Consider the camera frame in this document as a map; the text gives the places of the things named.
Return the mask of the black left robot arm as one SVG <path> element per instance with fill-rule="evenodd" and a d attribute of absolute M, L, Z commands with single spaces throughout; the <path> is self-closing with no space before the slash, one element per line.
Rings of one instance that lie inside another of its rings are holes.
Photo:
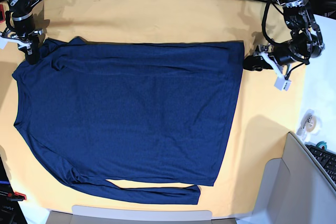
<path fill-rule="evenodd" d="M 266 32 L 270 6 L 281 6 L 281 15 L 290 30 L 290 40 L 276 42 Z M 288 80 L 293 68 L 309 65 L 311 58 L 317 58 L 325 45 L 321 29 L 317 24 L 308 0 L 268 0 L 264 9 L 261 29 L 266 45 L 258 45 L 254 53 L 245 58 L 243 67 L 248 71 L 274 70 Z"/>

